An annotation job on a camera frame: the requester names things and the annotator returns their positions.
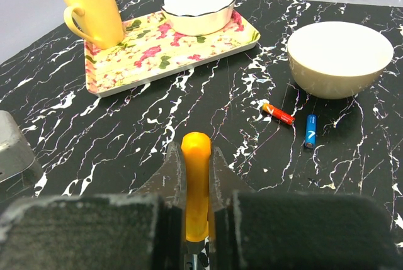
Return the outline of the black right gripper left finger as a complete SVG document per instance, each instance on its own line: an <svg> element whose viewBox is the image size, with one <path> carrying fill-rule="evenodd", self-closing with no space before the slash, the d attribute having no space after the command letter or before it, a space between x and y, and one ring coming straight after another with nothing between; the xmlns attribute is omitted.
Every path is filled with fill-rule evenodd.
<svg viewBox="0 0 403 270"><path fill-rule="evenodd" d="M186 171L171 142L132 194L20 198L1 215L2 269L184 269Z"/></svg>

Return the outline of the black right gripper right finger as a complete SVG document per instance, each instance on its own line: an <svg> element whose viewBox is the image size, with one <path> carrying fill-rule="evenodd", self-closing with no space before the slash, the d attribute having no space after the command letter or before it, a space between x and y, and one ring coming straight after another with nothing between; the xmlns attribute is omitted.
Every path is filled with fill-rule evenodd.
<svg viewBox="0 0 403 270"><path fill-rule="evenodd" d="M398 269L386 212L353 194L255 191L212 149L211 269Z"/></svg>

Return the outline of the light blue battery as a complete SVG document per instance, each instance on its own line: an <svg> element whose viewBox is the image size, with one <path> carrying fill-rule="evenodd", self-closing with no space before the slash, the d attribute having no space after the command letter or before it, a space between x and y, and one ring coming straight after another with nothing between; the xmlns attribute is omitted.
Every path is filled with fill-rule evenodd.
<svg viewBox="0 0 403 270"><path fill-rule="evenodd" d="M309 149L315 147L316 127L317 127L317 117L314 114L311 114L307 117L307 124L305 131L305 146Z"/></svg>

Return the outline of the red orange battery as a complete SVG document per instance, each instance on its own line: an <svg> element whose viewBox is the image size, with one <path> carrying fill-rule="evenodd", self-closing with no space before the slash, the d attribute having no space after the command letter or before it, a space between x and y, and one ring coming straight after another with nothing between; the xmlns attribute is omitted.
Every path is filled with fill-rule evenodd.
<svg viewBox="0 0 403 270"><path fill-rule="evenodd" d="M274 107L269 103L265 103L262 109L271 116L274 116L275 118L279 119L280 121L288 125L292 125L293 122L295 121L295 118L293 116L289 115L288 113L285 113L284 111Z"/></svg>

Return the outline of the floral rectangular tray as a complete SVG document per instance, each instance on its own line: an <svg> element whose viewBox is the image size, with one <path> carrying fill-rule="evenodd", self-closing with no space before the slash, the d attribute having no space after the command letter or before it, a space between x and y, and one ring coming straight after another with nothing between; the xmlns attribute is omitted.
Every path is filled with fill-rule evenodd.
<svg viewBox="0 0 403 270"><path fill-rule="evenodd" d="M175 32L158 11L123 22L125 38L99 49L84 43L86 89L103 98L256 46L260 33L237 11L221 30L195 37Z"/></svg>

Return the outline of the beige round bowl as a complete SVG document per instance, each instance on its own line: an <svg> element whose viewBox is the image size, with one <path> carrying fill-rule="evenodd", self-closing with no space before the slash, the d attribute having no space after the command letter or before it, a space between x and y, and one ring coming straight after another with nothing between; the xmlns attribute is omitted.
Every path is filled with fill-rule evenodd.
<svg viewBox="0 0 403 270"><path fill-rule="evenodd" d="M370 87L394 56L390 41L367 26L325 21L303 26L287 41L294 81L322 99L354 96Z"/></svg>

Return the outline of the yellow mug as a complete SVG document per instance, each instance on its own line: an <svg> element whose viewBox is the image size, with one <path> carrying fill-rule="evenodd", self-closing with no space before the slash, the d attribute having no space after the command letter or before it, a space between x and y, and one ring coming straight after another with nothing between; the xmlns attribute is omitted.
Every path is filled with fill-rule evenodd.
<svg viewBox="0 0 403 270"><path fill-rule="evenodd" d="M122 19L115 0L64 0L64 22L71 32L107 49L123 41Z"/></svg>

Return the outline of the white scalloped bowl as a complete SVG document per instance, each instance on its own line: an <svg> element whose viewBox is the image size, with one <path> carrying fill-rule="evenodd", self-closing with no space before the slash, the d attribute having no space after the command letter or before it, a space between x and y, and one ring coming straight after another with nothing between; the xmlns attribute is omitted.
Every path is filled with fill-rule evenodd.
<svg viewBox="0 0 403 270"><path fill-rule="evenodd" d="M174 31L188 36L221 30L232 16L236 0L164 0L161 10Z"/></svg>

